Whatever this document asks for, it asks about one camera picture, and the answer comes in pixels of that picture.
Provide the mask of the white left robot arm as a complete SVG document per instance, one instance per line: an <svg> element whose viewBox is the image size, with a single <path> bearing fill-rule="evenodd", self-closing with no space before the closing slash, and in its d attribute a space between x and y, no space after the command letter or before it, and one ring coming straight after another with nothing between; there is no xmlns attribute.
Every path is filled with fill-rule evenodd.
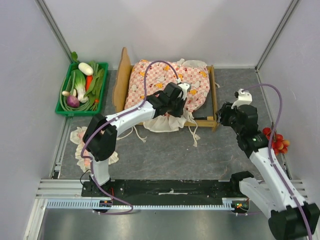
<svg viewBox="0 0 320 240"><path fill-rule="evenodd" d="M137 105L121 112L103 116L96 114L83 136L84 150L88 151L92 191L99 197L110 191L109 158L115 152L117 137L135 125L169 114L181 117L187 101L189 83L170 82L164 88L145 97Z"/></svg>

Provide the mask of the pink checkered duck mattress cover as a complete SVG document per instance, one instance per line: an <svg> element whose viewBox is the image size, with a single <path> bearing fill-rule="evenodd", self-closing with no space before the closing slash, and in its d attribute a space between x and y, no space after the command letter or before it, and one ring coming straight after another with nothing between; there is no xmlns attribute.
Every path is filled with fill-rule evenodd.
<svg viewBox="0 0 320 240"><path fill-rule="evenodd" d="M166 113L144 121L142 125L154 133L176 132L183 127L197 129L199 126L195 122L193 112L199 109L211 94L207 66L206 63L197 60L181 59L169 64L162 62L152 64L147 60L140 60L133 66L130 74L124 110L140 103L144 95L163 90L168 83L180 78L183 82L191 84L182 117L173 117Z"/></svg>

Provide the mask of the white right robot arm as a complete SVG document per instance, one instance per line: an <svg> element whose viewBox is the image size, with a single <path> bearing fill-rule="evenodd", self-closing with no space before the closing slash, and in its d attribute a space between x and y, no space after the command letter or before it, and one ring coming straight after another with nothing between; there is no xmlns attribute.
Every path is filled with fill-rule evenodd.
<svg viewBox="0 0 320 240"><path fill-rule="evenodd" d="M243 194L254 202L268 220L277 240L312 238L317 228L320 209L297 191L280 166L267 137L258 129L258 111L248 104L233 106L225 102L218 110L218 122L231 127L239 148L260 172L267 189L247 172L235 173L229 191L235 197Z"/></svg>

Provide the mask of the wooden pet bed frame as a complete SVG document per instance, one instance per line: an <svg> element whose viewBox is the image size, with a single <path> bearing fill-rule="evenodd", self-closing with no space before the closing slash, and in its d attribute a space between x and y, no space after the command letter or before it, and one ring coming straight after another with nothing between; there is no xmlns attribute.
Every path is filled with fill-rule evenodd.
<svg viewBox="0 0 320 240"><path fill-rule="evenodd" d="M119 61L116 78L115 78L115 85L112 92L112 104L115 107L115 111L121 112L125 109L125 103L127 99L127 94L129 90L129 82L131 71L133 69L133 65L131 65L131 60L128 55L128 51L126 47L122 48L121 51L121 58ZM209 73L209 80L210 80L210 91L211 94L206 98L205 103L208 103L211 100L212 110L210 111L210 115L203 118L203 119L196 119L195 122L198 124L199 127L207 127L212 128L214 132L217 127L219 126L217 122L216 112L218 111L218 102L217 102L217 86L215 81L215 68L213 65L209 65L206 67Z"/></svg>

